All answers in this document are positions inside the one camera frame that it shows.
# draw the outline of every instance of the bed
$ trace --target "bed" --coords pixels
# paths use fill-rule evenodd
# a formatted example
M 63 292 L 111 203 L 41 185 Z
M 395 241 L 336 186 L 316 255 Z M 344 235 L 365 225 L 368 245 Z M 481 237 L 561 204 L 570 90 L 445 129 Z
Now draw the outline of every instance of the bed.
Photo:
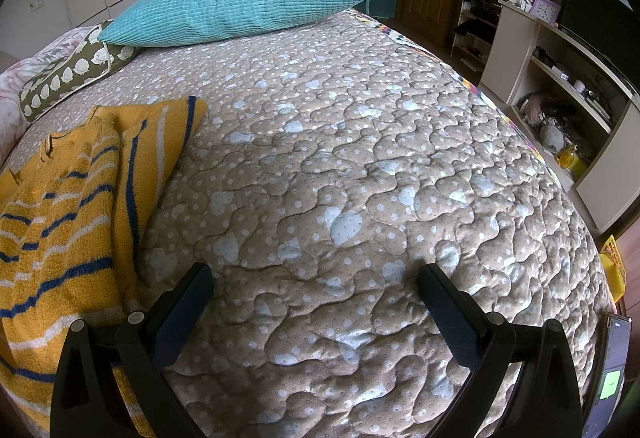
M 613 307 L 583 220 L 484 94 L 357 12 L 145 50 L 37 120 L 7 165 L 95 104 L 184 95 L 209 110 L 148 223 L 140 296 L 194 261 L 214 272 L 165 374 L 207 436 L 425 436 L 468 370 L 417 296 L 419 258 L 511 322 L 560 320 L 584 395 Z

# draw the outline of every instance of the silver screw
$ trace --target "silver screw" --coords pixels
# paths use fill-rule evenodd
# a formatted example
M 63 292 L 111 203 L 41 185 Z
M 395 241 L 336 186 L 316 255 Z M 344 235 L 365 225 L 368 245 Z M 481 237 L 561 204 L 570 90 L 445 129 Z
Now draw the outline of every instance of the silver screw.
M 486 315 L 486 318 L 490 323 L 493 323 L 495 325 L 500 325 L 504 323 L 504 317 L 502 317 L 502 314 L 498 312 L 489 312 Z
M 562 331 L 562 325 L 556 319 L 549 319 L 546 325 L 548 326 L 548 328 L 551 331 L 554 331 L 554 332 L 561 332 Z
M 71 331 L 79 332 L 82 328 L 84 328 L 84 321 L 82 319 L 76 319 L 71 323 Z
M 140 324 L 143 320 L 145 320 L 145 314 L 142 312 L 131 312 L 127 317 L 127 321 L 131 324 Z

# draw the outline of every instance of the green patterned pillow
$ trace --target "green patterned pillow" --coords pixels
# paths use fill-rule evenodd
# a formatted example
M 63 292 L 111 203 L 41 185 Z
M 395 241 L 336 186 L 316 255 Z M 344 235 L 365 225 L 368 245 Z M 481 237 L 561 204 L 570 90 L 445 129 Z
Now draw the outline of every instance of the green patterned pillow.
M 20 108 L 33 123 L 54 105 L 83 86 L 116 72 L 139 52 L 133 46 L 120 46 L 98 41 L 98 36 L 111 20 L 96 25 L 68 57 L 49 64 L 25 83 L 20 91 Z

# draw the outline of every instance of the yellow package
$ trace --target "yellow package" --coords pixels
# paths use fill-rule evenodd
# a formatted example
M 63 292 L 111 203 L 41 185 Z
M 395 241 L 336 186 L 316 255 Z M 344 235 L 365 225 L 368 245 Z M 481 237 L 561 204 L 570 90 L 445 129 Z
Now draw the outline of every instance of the yellow package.
M 602 268 L 607 276 L 613 300 L 617 303 L 625 293 L 626 271 L 613 236 L 610 236 L 601 248 L 600 261 L 602 261 Z

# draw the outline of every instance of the black tv screen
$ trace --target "black tv screen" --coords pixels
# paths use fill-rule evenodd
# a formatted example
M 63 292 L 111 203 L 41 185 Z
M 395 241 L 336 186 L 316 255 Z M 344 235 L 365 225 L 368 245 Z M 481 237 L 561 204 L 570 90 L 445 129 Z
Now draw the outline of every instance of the black tv screen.
M 561 27 L 640 89 L 640 22 L 620 0 L 566 0 Z

